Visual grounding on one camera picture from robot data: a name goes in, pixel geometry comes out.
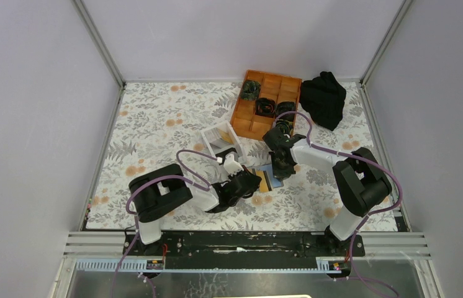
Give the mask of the rolled dark sock middle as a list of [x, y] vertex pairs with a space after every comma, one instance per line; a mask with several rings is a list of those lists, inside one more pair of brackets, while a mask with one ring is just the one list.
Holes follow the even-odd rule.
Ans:
[[258, 98], [255, 101], [255, 114], [263, 117], [273, 118], [276, 110], [276, 102], [266, 97]]

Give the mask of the stack of cards in tray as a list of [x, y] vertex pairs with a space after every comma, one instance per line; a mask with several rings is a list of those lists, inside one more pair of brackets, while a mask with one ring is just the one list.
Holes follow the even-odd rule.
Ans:
[[214, 128], [207, 132], [207, 139], [210, 144], [215, 147], [223, 148], [229, 145], [233, 145], [234, 141], [226, 131]]

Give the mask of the rolled dark sock top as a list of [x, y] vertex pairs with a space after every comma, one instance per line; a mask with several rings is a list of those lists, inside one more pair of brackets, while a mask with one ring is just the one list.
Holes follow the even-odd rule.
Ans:
[[240, 98], [245, 101], [256, 101], [260, 91], [261, 84], [258, 81], [247, 79], [242, 85]]

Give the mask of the black cloth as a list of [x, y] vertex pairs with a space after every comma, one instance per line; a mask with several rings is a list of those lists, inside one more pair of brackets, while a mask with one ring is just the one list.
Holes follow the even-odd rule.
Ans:
[[347, 91], [330, 71], [303, 81], [300, 87], [300, 105], [319, 126], [334, 131], [343, 119]]

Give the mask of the white plastic card tray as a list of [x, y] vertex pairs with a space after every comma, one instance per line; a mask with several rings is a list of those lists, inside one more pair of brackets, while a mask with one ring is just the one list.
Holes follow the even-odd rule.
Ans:
[[204, 144], [214, 157], [223, 157], [231, 151], [240, 163], [246, 163], [245, 149], [229, 122], [220, 122], [200, 131]]

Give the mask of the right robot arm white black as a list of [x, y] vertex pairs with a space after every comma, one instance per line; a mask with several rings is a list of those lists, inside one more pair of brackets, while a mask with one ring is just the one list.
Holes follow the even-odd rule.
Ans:
[[348, 239], [364, 217], [392, 192], [385, 168], [367, 148], [338, 152], [315, 145], [301, 134], [289, 137], [279, 128], [266, 132], [263, 141], [270, 149], [273, 176], [280, 181], [295, 174], [295, 165], [307, 165], [333, 175], [343, 207], [325, 230], [324, 246], [334, 256], [348, 249]]

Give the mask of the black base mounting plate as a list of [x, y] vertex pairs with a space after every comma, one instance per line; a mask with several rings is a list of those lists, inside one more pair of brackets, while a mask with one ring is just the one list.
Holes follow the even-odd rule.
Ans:
[[130, 256], [187, 256], [209, 251], [228, 252], [284, 252], [296, 257], [318, 256], [347, 258], [366, 255], [362, 237], [354, 241], [337, 240], [323, 232], [257, 232], [257, 231], [163, 231], [158, 241], [144, 244], [135, 233], [124, 230], [123, 253]]

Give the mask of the floral table mat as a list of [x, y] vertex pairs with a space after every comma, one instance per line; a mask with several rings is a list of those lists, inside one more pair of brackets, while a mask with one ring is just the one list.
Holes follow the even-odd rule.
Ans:
[[[129, 83], [91, 199], [88, 230], [119, 230], [133, 225], [125, 210], [129, 182], [182, 161], [210, 182], [225, 179], [207, 159], [200, 131], [229, 121], [240, 92], [232, 82]], [[306, 165], [284, 186], [255, 193], [236, 206], [208, 214], [184, 204], [167, 214], [165, 230], [322, 231], [342, 208], [332, 175]]]

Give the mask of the rolled dark sock bottom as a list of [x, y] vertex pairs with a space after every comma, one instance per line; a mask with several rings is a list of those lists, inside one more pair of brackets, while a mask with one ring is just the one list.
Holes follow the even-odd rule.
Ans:
[[291, 136], [294, 123], [285, 119], [277, 119], [275, 121], [275, 128], [279, 129], [284, 135]]

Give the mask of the rolled dark sock right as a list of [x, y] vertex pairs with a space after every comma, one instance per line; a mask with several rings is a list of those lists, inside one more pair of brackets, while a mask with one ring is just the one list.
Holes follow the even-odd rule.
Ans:
[[[295, 102], [293, 101], [279, 102], [276, 106], [275, 116], [279, 117], [281, 114], [284, 114], [285, 112], [289, 112], [289, 111], [295, 111]], [[290, 114], [285, 114], [281, 116], [279, 119], [293, 122], [295, 119], [295, 116], [293, 113], [290, 113]]]

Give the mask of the rolled dark sock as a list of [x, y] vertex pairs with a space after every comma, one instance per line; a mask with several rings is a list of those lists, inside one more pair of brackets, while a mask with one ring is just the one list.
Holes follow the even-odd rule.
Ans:
[[294, 123], [285, 119], [277, 119], [275, 121], [275, 128], [279, 129], [284, 135], [291, 136]]
[[247, 79], [242, 85], [240, 98], [245, 101], [256, 101], [260, 91], [261, 84], [258, 81]]
[[255, 101], [255, 114], [263, 117], [273, 118], [276, 110], [276, 102], [266, 97], [258, 98]]
[[[276, 106], [275, 116], [279, 117], [281, 114], [284, 114], [285, 112], [289, 112], [289, 111], [295, 111], [295, 102], [293, 101], [279, 102]], [[295, 119], [295, 116], [293, 113], [290, 113], [290, 114], [285, 114], [281, 116], [279, 119], [293, 122]]]

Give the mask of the grey leather card holder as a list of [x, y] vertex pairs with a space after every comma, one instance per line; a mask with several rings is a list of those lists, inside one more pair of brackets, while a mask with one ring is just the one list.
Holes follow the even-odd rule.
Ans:
[[254, 175], [261, 178], [261, 182], [259, 184], [260, 193], [270, 192], [284, 186], [282, 181], [274, 177], [271, 164], [253, 167], [249, 170]]

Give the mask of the orange wooden compartment box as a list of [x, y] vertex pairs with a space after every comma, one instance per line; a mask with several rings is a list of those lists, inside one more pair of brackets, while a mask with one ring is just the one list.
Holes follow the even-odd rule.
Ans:
[[247, 70], [230, 124], [240, 137], [262, 140], [273, 127], [292, 135], [301, 78]]

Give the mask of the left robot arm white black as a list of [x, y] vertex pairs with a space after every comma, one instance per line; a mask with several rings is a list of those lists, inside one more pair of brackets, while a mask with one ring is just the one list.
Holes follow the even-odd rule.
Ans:
[[146, 255], [157, 253], [161, 246], [161, 219], [188, 203], [200, 210], [217, 214], [236, 206], [240, 199], [251, 197], [261, 184], [261, 177], [245, 166], [233, 162], [222, 166], [228, 179], [204, 187], [183, 175], [178, 164], [171, 164], [140, 176], [129, 184], [130, 205], [135, 206], [139, 234], [137, 247]]

